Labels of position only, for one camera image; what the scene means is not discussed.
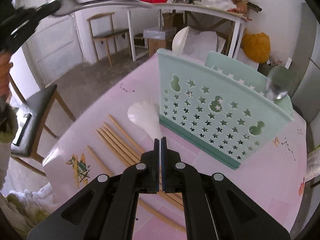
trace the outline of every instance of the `table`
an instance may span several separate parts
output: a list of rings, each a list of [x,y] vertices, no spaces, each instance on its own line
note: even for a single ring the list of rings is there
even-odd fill
[[[158,25],[162,26],[162,10],[177,10],[177,11],[188,11],[208,14],[212,16],[217,16],[226,20],[235,22],[235,27],[232,34],[232,40],[230,45],[230,50],[228,57],[236,58],[239,52],[246,17],[239,13],[223,11],[220,9],[212,7],[204,7],[201,5],[194,4],[184,4],[184,3],[156,3],[155,8],[158,9]],[[131,17],[132,7],[127,8],[128,24],[129,24],[129,34],[131,42],[132,59],[136,61],[138,58],[143,57],[146,53],[136,56],[134,42],[133,42],[133,29],[132,29],[132,17]]]
[[[72,167],[66,164],[72,155],[80,158],[82,153],[85,154],[86,163],[90,165],[89,182],[102,173],[88,154],[87,145],[93,148],[114,174],[124,171],[125,166],[95,132],[102,127],[103,122],[117,131],[108,118],[109,114],[146,151],[153,149],[153,141],[144,130],[130,122],[126,113],[128,107],[135,102],[158,102],[159,82],[158,59],[154,55],[101,96],[59,139],[43,162],[44,171],[58,200],[65,202],[79,191]],[[167,128],[161,127],[161,130],[167,137],[168,148],[180,152],[182,161],[193,165],[201,173],[223,173],[290,231],[301,203],[307,162],[306,123],[297,113],[293,117],[295,121],[289,123],[274,141],[248,158],[237,170],[228,168]],[[185,226],[183,212],[158,195],[140,197],[162,214]],[[185,233],[171,228],[140,206],[137,218],[139,220],[134,227],[133,239],[145,239],[146,236],[148,239],[186,239]]]

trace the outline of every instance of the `mint green utensil holder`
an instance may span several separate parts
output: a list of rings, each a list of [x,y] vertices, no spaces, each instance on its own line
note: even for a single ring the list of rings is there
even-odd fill
[[[205,66],[159,49],[159,122],[232,169],[292,121],[289,96],[264,96],[266,77],[209,52]]]

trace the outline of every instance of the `wooden chair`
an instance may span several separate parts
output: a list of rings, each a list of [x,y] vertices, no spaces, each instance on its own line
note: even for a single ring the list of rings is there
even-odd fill
[[[45,129],[54,138],[58,138],[58,136],[56,136],[45,125],[45,121],[55,99],[73,122],[76,120],[76,118],[71,113],[66,103],[62,100],[60,94],[57,91],[56,84],[52,84],[40,90],[26,100],[10,75],[9,79],[14,91],[22,101],[22,105],[19,107],[17,114],[19,112],[23,114],[27,112],[31,113],[30,119],[25,124],[24,132],[22,133],[19,144],[11,144],[11,158],[13,158],[26,168],[42,176],[45,176],[44,172],[34,168],[30,164],[23,161],[21,158],[32,158],[37,162],[42,163],[42,160],[44,158],[37,153],[37,149],[43,129]]]
[[[95,53],[96,53],[97,61],[99,61],[99,58],[98,58],[97,48],[96,48],[96,45],[95,45],[94,42],[95,41],[103,41],[103,42],[106,43],[107,55],[108,55],[108,59],[109,59],[109,62],[110,62],[110,66],[112,66],[112,60],[111,60],[111,54],[110,54],[109,45],[108,45],[108,40],[109,39],[113,39],[113,44],[115,46],[115,50],[116,50],[116,53],[117,53],[118,50],[117,50],[117,45],[116,45],[116,37],[119,36],[119,35],[127,34],[128,45],[129,45],[129,53],[132,56],[131,45],[130,45],[130,37],[129,37],[129,29],[116,29],[115,30],[114,27],[113,27],[113,21],[112,21],[112,15],[113,14],[115,14],[115,13],[114,12],[99,13],[99,14],[93,15],[90,18],[87,19],[87,21],[89,23],[89,30],[90,30],[90,36],[91,36],[91,40],[92,40],[92,45],[93,45]],[[107,16],[110,16],[111,30],[93,36],[91,21],[99,19],[99,18],[107,17]]]

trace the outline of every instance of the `chair leg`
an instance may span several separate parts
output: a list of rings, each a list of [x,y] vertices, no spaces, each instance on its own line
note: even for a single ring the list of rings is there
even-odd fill
[[[42,164],[43,161],[43,157],[41,155],[39,155],[38,153],[32,153],[30,158],[34,159],[35,161],[39,162]]]
[[[112,67],[111,54],[110,54],[110,49],[109,49],[109,45],[108,45],[108,40],[106,40],[106,49],[107,49],[109,63],[110,63],[110,66]]]
[[[47,127],[46,125],[44,125],[43,128],[44,128],[44,129],[47,131],[47,133],[50,134],[53,138],[59,139],[59,136],[55,135],[55,134],[49,129],[49,127]]]
[[[58,101],[58,103],[60,104],[60,106],[62,107],[62,109],[66,112],[66,114],[70,117],[70,119],[75,122],[76,118],[73,115],[73,113],[70,111],[70,109],[67,107],[66,103],[63,101],[62,97],[60,96],[60,94],[58,93],[58,91],[55,92],[55,97],[56,100]]]
[[[25,161],[23,161],[22,159],[18,158],[18,157],[13,157],[11,156],[12,159],[14,159],[17,163],[20,163],[21,165],[25,166],[27,169],[46,177],[46,174],[44,172],[42,172],[41,170],[38,170],[37,168],[31,166],[29,163],[26,163]]]
[[[116,38],[115,37],[113,38],[113,45],[115,46],[115,52],[117,53],[118,49],[117,49],[117,44],[116,44]]]
[[[131,43],[130,43],[130,34],[129,34],[129,32],[127,32],[127,38],[128,38],[128,45],[129,45],[129,54],[130,54],[130,57],[132,57]]]

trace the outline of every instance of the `small box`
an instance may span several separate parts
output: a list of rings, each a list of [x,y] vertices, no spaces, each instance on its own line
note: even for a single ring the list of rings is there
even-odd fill
[[[175,27],[154,27],[143,31],[144,38],[166,40],[176,35]]]
[[[158,49],[172,49],[173,38],[167,40],[148,39],[149,57],[157,52]]]

